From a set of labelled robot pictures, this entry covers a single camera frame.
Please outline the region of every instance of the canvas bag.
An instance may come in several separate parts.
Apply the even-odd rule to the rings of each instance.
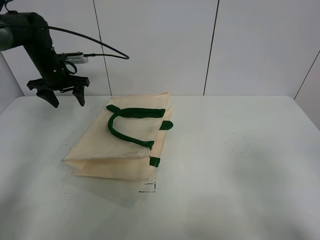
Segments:
[[[171,113],[168,93],[113,97],[62,161],[76,176],[149,181]]]

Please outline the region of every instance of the table surface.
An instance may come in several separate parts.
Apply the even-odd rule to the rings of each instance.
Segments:
[[[58,99],[0,115],[0,239],[320,239],[320,132],[291,98],[172,96],[154,193],[72,176],[61,160],[110,97]]]

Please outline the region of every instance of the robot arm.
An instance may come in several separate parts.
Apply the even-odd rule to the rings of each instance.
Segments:
[[[0,11],[6,0],[0,0]],[[88,54],[88,56],[111,56],[129,59],[124,53],[106,45],[103,42],[80,33],[57,27],[50,27],[44,18],[35,12],[8,11],[0,14],[0,51],[23,46],[39,71],[42,78],[31,80],[27,86],[30,90],[37,89],[36,95],[55,108],[59,101],[54,91],[61,93],[72,91],[81,106],[85,104],[84,88],[89,86],[87,77],[71,75],[65,64],[66,54],[56,54],[49,29],[63,31],[89,39],[101,44],[122,56],[111,54]]]

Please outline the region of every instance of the bag handle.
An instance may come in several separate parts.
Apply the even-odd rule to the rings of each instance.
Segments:
[[[126,142],[138,144],[140,146],[152,149],[155,141],[142,141],[127,135],[124,135],[117,130],[114,129],[113,124],[116,117],[124,117],[124,118],[135,118],[135,119],[143,119],[143,118],[162,118],[165,115],[165,109],[153,109],[153,108],[124,108],[120,109],[115,105],[108,105],[106,109],[113,112],[113,115],[110,117],[108,121],[108,129],[110,133],[118,139],[121,139]]]

